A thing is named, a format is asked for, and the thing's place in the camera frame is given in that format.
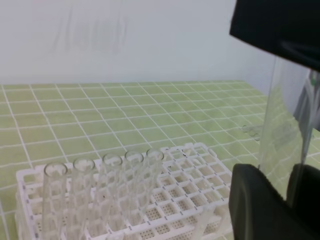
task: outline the white grid line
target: white grid line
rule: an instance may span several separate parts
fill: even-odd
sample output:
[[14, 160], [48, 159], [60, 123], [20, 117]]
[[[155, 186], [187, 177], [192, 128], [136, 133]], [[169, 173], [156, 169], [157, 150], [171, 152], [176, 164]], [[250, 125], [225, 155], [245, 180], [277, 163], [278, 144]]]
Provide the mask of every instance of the white grid line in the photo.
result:
[[[55, 87], [56, 87], [57, 91], [59, 92], [59, 94], [61, 95], [61, 97], [63, 98], [63, 95], [61, 94], [60, 90], [58, 89], [58, 86], [55, 85]], [[69, 104], [66, 102], [65, 99], [64, 99], [64, 103], [67, 105], [67, 107], [68, 107], [69, 110], [71, 111], [71, 108], [70, 108]], [[78, 117], [77, 117], [72, 111], [71, 111], [71, 113], [72, 113], [73, 117], [75, 118], [76, 122], [78, 123], [79, 127], [80, 127], [81, 130], [83, 131], [84, 136], [85, 136], [86, 139], [89, 141], [92, 149], [94, 150], [94, 152], [95, 152], [95, 153], [97, 154], [97, 156], [98, 156], [98, 151], [96, 150], [95, 145], [91, 142], [90, 138], [87, 136], [85, 130], [83, 129], [82, 125], [80, 124], [80, 122], [79, 122], [79, 120], [78, 120]]]
[[[188, 111], [188, 113], [192, 113], [192, 112], [202, 112], [201, 109], [197, 109], [197, 110], [190, 110]], [[153, 116], [162, 116], [162, 115], [168, 115], [168, 114], [182, 114], [184, 113], [184, 111], [175, 111], [175, 112], [171, 112], [171, 113], [158, 113], [158, 114], [151, 114], [149, 115], [150, 117]], [[237, 117], [250, 117], [250, 116], [255, 116], [255, 115], [264, 115], [264, 112], [261, 113], [255, 113], [255, 114], [244, 114], [244, 115], [237, 115], [237, 116], [231, 116], [230, 118], [237, 118]], [[145, 117], [146, 115], [141, 115], [141, 116], [130, 116], [128, 118], [130, 119], [138, 119], [138, 118], [142, 118]], [[110, 118], [108, 120], [123, 120], [126, 119], [126, 117], [119, 117], [119, 118]], [[215, 120], [222, 120], [222, 119], [226, 119], [225, 117], [215, 117]], [[208, 120], [197, 120], [197, 122], [207, 122]], [[79, 123], [81, 124], [86, 124], [86, 123], [97, 123], [97, 122], [104, 122], [103, 120], [91, 120], [91, 121], [79, 121]], [[74, 125], [76, 124], [75, 122], [66, 122], [66, 123], [52, 123], [52, 126], [64, 126], [64, 125]], [[32, 128], [43, 128], [46, 127], [46, 125], [35, 125], [35, 126], [20, 126], [18, 127], [19, 129], [32, 129]], [[17, 128], [15, 127], [4, 127], [4, 128], [0, 128], [0, 130], [16, 130]]]
[[12, 114], [11, 117], [13, 118], [15, 127], [16, 127], [16, 129], [17, 129], [17, 133], [18, 133], [18, 135], [19, 135], [19, 139], [20, 139], [20, 141], [21, 141], [21, 145], [22, 145], [23, 150], [24, 150], [24, 152], [25, 152], [27, 162], [29, 163], [30, 167], [32, 168], [33, 166], [32, 166], [31, 160], [30, 160], [29, 153], [28, 153], [28, 151], [27, 151], [26, 146], [24, 145], [24, 139], [22, 138], [21, 132], [20, 132], [20, 130], [18, 129], [18, 126], [19, 126], [19, 125], [18, 125], [18, 122], [17, 122], [15, 116], [13, 115], [12, 109], [11, 109], [10, 104], [9, 104], [9, 101], [8, 101], [7, 94], [6, 94], [6, 93], [3, 93], [3, 95], [4, 95], [4, 97], [5, 97], [6, 103], [8, 104], [10, 113]]
[[96, 108], [96, 106], [92, 103], [91, 99], [88, 97], [88, 95], [85, 93], [85, 91], [83, 89], [81, 89], [82, 92], [85, 94], [86, 98], [90, 101], [90, 103], [93, 105], [94, 109], [100, 114], [100, 117], [102, 118], [103, 122], [107, 125], [107, 127], [111, 130], [111, 133], [113, 134], [113, 136], [118, 140], [118, 142], [120, 143], [120, 145], [124, 147], [124, 145], [122, 144], [122, 142], [120, 141], [120, 139], [118, 138], [118, 136], [115, 134], [114, 130], [109, 126], [108, 122], [105, 120], [104, 116], [102, 115], [102, 113]]
[[[158, 104], [158, 106], [159, 107], [161, 107], [167, 114], [168, 114], [168, 116], [177, 124], [177, 125], [179, 125], [179, 123], [170, 115], [170, 113], [165, 109], [165, 108], [163, 108], [162, 106], [161, 106], [161, 104], [159, 104], [149, 93], [148, 93], [148, 95], [149, 95], [149, 97], [151, 97], [157, 104]], [[190, 137], [195, 143], [197, 142], [192, 136], [190, 136], [190, 134], [183, 128], [183, 127], [181, 127], [182, 128], [182, 130], [186, 133], [186, 135], [188, 136], [188, 137]]]
[[246, 146], [244, 146], [242, 143], [241, 143], [241, 140], [239, 140], [238, 141], [243, 147], [244, 147], [244, 149], [245, 150], [247, 150], [249, 153], [250, 153], [250, 151], [246, 148]]
[[118, 103], [115, 101], [115, 100], [113, 100], [112, 99], [112, 101], [116, 104], [116, 106], [121, 110], [121, 112], [125, 115], [125, 119], [127, 119], [131, 124], [132, 124], [132, 126], [135, 128], [135, 130], [140, 134], [140, 136], [143, 138], [143, 140], [149, 145], [149, 147], [151, 148], [151, 145], [150, 145], [150, 143], [147, 141], [147, 139], [145, 138], [145, 136], [143, 136], [142, 134], [141, 134], [141, 132], [136, 128], [136, 126], [133, 124], [133, 122], [130, 120], [130, 118], [128, 118], [128, 116], [127, 116], [127, 114], [125, 113], [125, 111], [123, 111], [122, 109], [121, 109], [121, 107], [119, 107], [119, 105], [118, 105]]
[[[194, 91], [194, 92], [181, 92], [181, 93], [167, 93], [168, 95], [181, 95], [181, 94], [194, 94], [194, 93], [199, 93], [197, 91]], [[108, 95], [108, 96], [91, 96], [90, 99], [117, 99], [117, 98], [128, 98], [129, 96], [131, 96], [132, 98], [135, 98], [135, 97], [145, 97], [145, 96], [149, 96], [150, 94], [144, 94], [144, 95], [121, 95], [121, 96], [111, 96], [111, 95]], [[161, 97], [162, 95], [166, 95], [165, 93], [154, 93], [152, 94], [152, 96], [159, 96]], [[233, 99], [243, 99], [243, 98], [259, 98], [261, 97], [260, 95], [252, 95], [252, 96], [233, 96], [232, 98]], [[212, 101], [212, 100], [225, 100], [225, 99], [229, 99], [231, 97], [223, 97], [223, 98], [220, 98], [220, 97], [216, 97], [216, 98], [211, 98], [211, 99], [206, 99], [207, 101]], [[87, 97], [75, 97], [75, 98], [55, 98], [55, 99], [38, 99], [37, 101], [39, 103], [46, 103], [46, 102], [63, 102], [65, 99], [66, 101], [75, 101], [75, 100], [86, 100]], [[21, 101], [10, 101], [11, 104], [21, 104], [21, 103], [36, 103], [37, 102], [36, 100], [21, 100]], [[203, 100], [192, 100], [192, 102], [202, 102]], [[179, 100], [179, 101], [176, 101], [176, 102], [190, 102], [189, 100]]]
[[[207, 115], [211, 120], [214, 120], [215, 121], [215, 119], [214, 118], [212, 118], [210, 115], [208, 115], [203, 109], [201, 109], [201, 111], [205, 114], [205, 115]], [[217, 141], [217, 139], [212, 135], [212, 134], [210, 134], [211, 135], [211, 137], [217, 142], [217, 143], [219, 143], [219, 141]], [[224, 150], [228, 153], [228, 154], [230, 154], [231, 156], [233, 156], [227, 149], [225, 149], [224, 148]]]
[[[34, 97], [35, 99], [37, 99], [37, 97], [36, 97], [33, 89], [31, 89], [31, 92], [32, 92], [32, 94], [33, 94], [33, 97]], [[42, 114], [43, 114], [43, 116], [44, 116], [44, 118], [45, 118], [45, 120], [46, 120], [46, 122], [47, 122], [47, 124], [48, 124], [48, 127], [50, 128], [50, 131], [52, 132], [52, 135], [53, 135], [53, 137], [54, 137], [54, 140], [55, 140], [55, 142], [57, 142], [57, 144], [58, 144], [58, 146], [59, 146], [59, 149], [60, 149], [60, 151], [62, 152], [62, 155], [63, 155], [64, 159], [65, 159], [66, 162], [68, 163], [69, 161], [68, 161], [68, 158], [66, 157], [66, 153], [65, 153], [64, 149], [62, 148], [62, 146], [61, 146], [61, 144], [60, 144], [60, 142], [59, 142], [59, 140], [58, 140], [58, 138], [57, 138], [57, 136], [56, 136], [56, 133], [55, 133], [55, 131], [53, 130], [51, 124], [50, 124], [50, 121], [49, 121], [47, 115], [44, 113], [44, 111], [43, 111], [43, 109], [42, 109], [42, 107], [41, 107], [41, 105], [40, 105], [40, 103], [39, 103], [38, 101], [37, 101], [37, 105], [38, 105], [38, 107], [40, 108], [40, 110], [41, 110], [41, 112], [42, 112]]]
[[[143, 109], [140, 105], [139, 105], [139, 103], [134, 99], [134, 98], [132, 98], [134, 101], [135, 101], [135, 103], [141, 108], [141, 109]], [[160, 129], [161, 130], [161, 132], [168, 138], [168, 140], [170, 140], [170, 142], [173, 144], [173, 145], [175, 145], [175, 143], [171, 140], [171, 138], [170, 137], [168, 137], [168, 135], [162, 130], [162, 128], [161, 127], [159, 127], [158, 126], [158, 124], [149, 116], [149, 114], [147, 113], [147, 111], [146, 110], [144, 110], [143, 109], [143, 111], [145, 112], [145, 114], [146, 114], [146, 116], [148, 116], [149, 117], [149, 119], [151, 119], [151, 121], [156, 125], [156, 127], [154, 127], [155, 129]]]

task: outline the black object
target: black object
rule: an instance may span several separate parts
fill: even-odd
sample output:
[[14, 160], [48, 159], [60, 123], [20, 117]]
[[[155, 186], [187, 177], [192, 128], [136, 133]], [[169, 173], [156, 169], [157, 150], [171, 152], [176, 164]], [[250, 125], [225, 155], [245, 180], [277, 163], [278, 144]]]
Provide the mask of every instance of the black object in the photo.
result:
[[320, 71], [319, 0], [237, 0], [230, 34]]
[[[299, 176], [298, 189], [295, 181]], [[314, 232], [320, 235], [320, 171], [312, 166], [296, 164], [290, 175], [287, 199], [294, 199], [292, 210]]]
[[[303, 183], [320, 180], [320, 171], [313, 171], [308, 179], [308, 172], [304, 172]], [[320, 181], [315, 183], [317, 191]], [[320, 236], [313, 227], [319, 222], [319, 215], [311, 211], [312, 206], [304, 196], [290, 208], [278, 192], [273, 188], [266, 176], [256, 167], [249, 164], [236, 164], [232, 171], [229, 210], [235, 240], [317, 240]]]

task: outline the green grid mat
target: green grid mat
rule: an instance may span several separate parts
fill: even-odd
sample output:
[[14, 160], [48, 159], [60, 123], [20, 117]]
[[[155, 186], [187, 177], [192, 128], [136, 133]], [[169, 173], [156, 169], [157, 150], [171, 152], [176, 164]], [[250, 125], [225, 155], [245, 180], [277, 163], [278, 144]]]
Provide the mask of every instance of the green grid mat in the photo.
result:
[[[17, 170], [196, 142], [230, 170], [236, 163], [256, 165], [259, 142], [241, 127], [261, 125], [266, 102], [243, 81], [1, 86], [0, 240], [18, 239]], [[310, 149], [320, 165], [320, 150]]]

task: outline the table surface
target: table surface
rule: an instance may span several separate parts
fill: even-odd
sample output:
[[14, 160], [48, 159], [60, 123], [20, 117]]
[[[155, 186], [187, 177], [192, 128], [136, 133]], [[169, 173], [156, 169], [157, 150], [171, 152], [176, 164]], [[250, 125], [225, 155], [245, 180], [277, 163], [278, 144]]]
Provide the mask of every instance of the table surface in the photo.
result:
[[[195, 142], [230, 170], [257, 165], [259, 142], [242, 126], [262, 125], [266, 104], [243, 81], [2, 85], [0, 239], [18, 239], [16, 171]], [[320, 150], [311, 148], [309, 158], [319, 165]]]

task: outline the test tube rack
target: test tube rack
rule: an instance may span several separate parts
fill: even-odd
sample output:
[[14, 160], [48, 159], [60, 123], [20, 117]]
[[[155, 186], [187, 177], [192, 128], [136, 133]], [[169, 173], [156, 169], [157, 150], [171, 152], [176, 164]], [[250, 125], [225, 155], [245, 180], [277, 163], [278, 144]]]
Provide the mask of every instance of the test tube rack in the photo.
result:
[[[90, 236], [83, 240], [214, 240], [232, 231], [228, 208], [231, 171], [203, 143], [163, 147], [162, 172], [150, 197], [143, 223]], [[97, 170], [101, 160], [95, 160]], [[19, 240], [42, 240], [42, 187], [44, 165], [16, 173]], [[97, 180], [98, 171], [94, 174]], [[70, 177], [67, 192], [70, 190]], [[67, 240], [61, 234], [61, 240]]]

